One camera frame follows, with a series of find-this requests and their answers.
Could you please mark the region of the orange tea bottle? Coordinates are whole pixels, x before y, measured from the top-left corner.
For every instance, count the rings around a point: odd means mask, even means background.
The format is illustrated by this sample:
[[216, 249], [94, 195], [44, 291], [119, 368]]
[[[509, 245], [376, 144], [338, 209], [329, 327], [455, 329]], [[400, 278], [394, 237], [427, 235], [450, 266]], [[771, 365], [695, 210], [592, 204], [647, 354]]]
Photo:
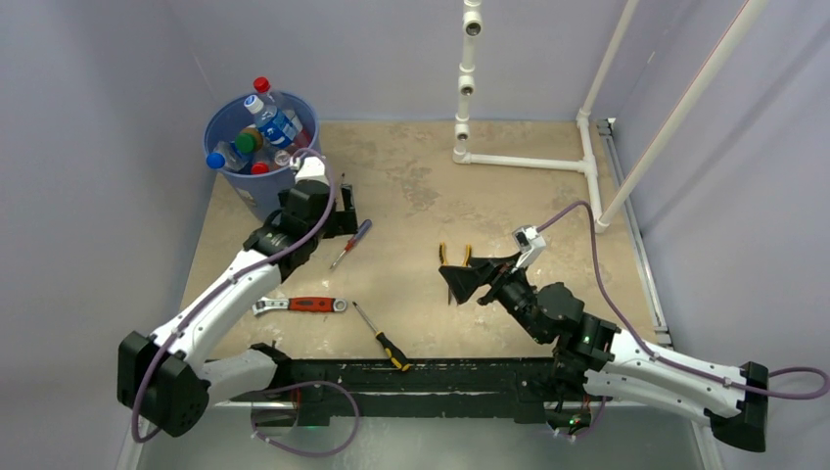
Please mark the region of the orange tea bottle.
[[277, 150], [273, 157], [273, 162], [277, 167], [288, 167], [292, 163], [293, 156], [285, 150]]

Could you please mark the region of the blue plastic bin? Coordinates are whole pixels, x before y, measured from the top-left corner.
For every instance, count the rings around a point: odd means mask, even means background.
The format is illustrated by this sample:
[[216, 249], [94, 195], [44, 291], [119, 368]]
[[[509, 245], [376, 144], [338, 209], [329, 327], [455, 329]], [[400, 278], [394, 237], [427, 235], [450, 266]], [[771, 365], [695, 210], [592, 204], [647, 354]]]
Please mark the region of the blue plastic bin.
[[238, 151], [236, 137], [243, 128], [254, 125], [245, 99], [241, 96], [227, 102], [207, 123], [203, 137], [205, 161], [224, 176], [257, 219], [265, 220], [279, 209], [278, 194], [294, 186], [295, 173], [258, 154], [245, 156]]

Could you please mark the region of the Starbucks bottle green cap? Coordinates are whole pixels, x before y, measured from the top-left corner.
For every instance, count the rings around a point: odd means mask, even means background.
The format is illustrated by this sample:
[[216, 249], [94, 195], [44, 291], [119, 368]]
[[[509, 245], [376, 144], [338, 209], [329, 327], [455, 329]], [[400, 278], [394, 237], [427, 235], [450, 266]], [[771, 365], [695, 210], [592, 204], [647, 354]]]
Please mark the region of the Starbucks bottle green cap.
[[234, 146], [244, 155], [253, 155], [264, 146], [261, 133], [253, 126], [243, 128], [234, 139]]

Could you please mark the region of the small clear bottle blue cap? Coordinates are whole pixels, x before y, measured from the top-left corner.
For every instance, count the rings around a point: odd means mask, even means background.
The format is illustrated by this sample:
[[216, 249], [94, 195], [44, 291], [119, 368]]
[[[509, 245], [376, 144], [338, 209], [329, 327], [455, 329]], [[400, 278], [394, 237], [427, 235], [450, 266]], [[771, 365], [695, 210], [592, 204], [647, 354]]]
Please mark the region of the small clear bottle blue cap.
[[219, 141], [205, 158], [210, 169], [241, 173], [251, 163], [251, 156], [241, 153], [233, 143]]

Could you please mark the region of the clear bottle red label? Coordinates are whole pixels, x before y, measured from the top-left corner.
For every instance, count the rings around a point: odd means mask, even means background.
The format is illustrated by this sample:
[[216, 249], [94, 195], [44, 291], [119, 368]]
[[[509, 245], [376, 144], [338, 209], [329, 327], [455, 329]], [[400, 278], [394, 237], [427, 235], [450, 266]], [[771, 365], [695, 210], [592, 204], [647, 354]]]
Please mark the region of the clear bottle red label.
[[284, 95], [273, 88], [269, 80], [265, 76], [259, 76], [253, 81], [254, 90], [257, 96], [265, 103], [276, 106], [282, 111], [287, 118], [290, 119], [294, 128], [299, 132], [304, 132], [304, 127], [296, 113], [294, 106], [284, 97]]

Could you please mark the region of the clear bottle white cap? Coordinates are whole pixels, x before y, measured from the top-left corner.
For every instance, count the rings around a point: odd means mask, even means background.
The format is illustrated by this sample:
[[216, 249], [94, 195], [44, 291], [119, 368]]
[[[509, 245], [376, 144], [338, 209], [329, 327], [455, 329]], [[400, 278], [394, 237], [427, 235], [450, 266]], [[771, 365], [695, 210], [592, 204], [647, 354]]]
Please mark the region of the clear bottle white cap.
[[256, 95], [248, 96], [244, 106], [253, 116], [255, 128], [266, 141], [278, 149], [295, 145], [298, 131], [284, 112], [274, 105], [266, 105]]

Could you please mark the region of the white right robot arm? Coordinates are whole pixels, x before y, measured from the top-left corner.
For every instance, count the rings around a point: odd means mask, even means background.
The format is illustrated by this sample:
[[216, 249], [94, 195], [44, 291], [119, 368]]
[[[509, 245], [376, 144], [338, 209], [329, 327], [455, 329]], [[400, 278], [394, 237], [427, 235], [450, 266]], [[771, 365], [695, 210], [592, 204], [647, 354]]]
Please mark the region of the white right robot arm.
[[499, 303], [539, 344], [553, 345], [549, 384], [559, 397], [620, 398], [673, 410], [707, 425], [714, 437], [750, 452], [766, 450], [766, 367], [706, 362], [669, 350], [592, 315], [563, 283], [533, 286], [516, 258], [474, 258], [439, 273], [463, 304], [481, 287], [485, 306]]

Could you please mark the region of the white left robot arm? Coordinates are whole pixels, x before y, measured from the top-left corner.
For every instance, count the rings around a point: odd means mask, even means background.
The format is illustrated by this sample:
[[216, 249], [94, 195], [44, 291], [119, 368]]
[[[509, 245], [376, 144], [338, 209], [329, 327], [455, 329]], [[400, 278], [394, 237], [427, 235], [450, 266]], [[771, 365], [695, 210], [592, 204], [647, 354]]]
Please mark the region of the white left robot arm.
[[321, 209], [312, 211], [312, 224], [301, 237], [265, 224], [269, 234], [264, 249], [248, 243], [175, 318], [149, 336], [132, 332], [119, 344], [116, 397], [131, 410], [134, 442], [143, 444], [155, 436], [155, 432], [141, 433], [143, 421], [179, 437], [219, 402], [251, 392], [280, 400], [291, 390], [292, 374], [277, 364], [272, 349], [249, 348], [234, 357], [208, 360], [247, 310], [307, 261], [323, 235], [336, 200], [331, 183], [302, 179], [285, 195], [322, 202]]

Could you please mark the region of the blue red screwdriver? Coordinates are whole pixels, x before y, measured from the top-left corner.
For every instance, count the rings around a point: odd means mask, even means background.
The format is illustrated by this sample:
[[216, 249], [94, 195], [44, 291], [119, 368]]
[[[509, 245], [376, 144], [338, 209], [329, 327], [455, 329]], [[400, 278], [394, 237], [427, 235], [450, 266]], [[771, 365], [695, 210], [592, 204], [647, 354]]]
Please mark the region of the blue red screwdriver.
[[361, 222], [358, 226], [357, 231], [350, 237], [350, 239], [346, 242], [341, 253], [338, 257], [332, 262], [330, 265], [330, 269], [334, 270], [337, 266], [341, 263], [341, 261], [349, 254], [353, 248], [365, 237], [368, 231], [372, 228], [373, 221], [371, 219], [365, 219]]

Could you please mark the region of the red handled adjustable wrench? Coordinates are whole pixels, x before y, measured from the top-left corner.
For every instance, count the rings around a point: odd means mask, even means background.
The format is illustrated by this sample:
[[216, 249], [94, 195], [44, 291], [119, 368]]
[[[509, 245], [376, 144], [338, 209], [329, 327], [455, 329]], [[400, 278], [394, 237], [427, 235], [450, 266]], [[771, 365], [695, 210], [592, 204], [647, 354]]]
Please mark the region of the red handled adjustable wrench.
[[261, 298], [252, 306], [252, 312], [255, 316], [276, 310], [306, 313], [340, 313], [347, 309], [347, 300], [331, 297]]

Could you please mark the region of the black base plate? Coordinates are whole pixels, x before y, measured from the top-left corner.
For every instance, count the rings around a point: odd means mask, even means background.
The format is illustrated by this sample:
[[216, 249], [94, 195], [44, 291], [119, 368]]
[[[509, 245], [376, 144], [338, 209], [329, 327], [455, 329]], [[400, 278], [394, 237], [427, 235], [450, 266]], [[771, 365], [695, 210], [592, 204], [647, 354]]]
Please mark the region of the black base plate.
[[386, 359], [289, 359], [278, 362], [249, 401], [294, 401], [301, 426], [333, 417], [503, 418], [545, 423], [566, 433], [587, 428], [585, 394], [554, 379], [551, 358], [422, 358], [400, 372]]

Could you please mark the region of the white pipe frame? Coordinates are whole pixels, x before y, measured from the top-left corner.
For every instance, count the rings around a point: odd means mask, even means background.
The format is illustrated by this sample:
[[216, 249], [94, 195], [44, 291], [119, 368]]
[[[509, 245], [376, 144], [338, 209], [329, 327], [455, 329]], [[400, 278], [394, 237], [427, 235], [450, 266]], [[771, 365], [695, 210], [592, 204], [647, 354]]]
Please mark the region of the white pipe frame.
[[[623, 205], [647, 169], [717, 77], [732, 54], [743, 52], [745, 38], [757, 39], [768, 1], [624, 1], [595, 33], [580, 26], [567, 34], [572, 45], [596, 39], [600, 50], [588, 57], [587, 83], [577, 88], [576, 111], [565, 119], [576, 130], [577, 153], [569, 158], [531, 158], [518, 151], [481, 154], [474, 148], [471, 105], [484, 94], [477, 77], [483, 36], [476, 41], [476, 91], [470, 101], [470, 160], [466, 164], [564, 170], [587, 184], [595, 230], [616, 224]], [[595, 139], [601, 118], [613, 116], [619, 161], [625, 173], [615, 193], [605, 187]]]

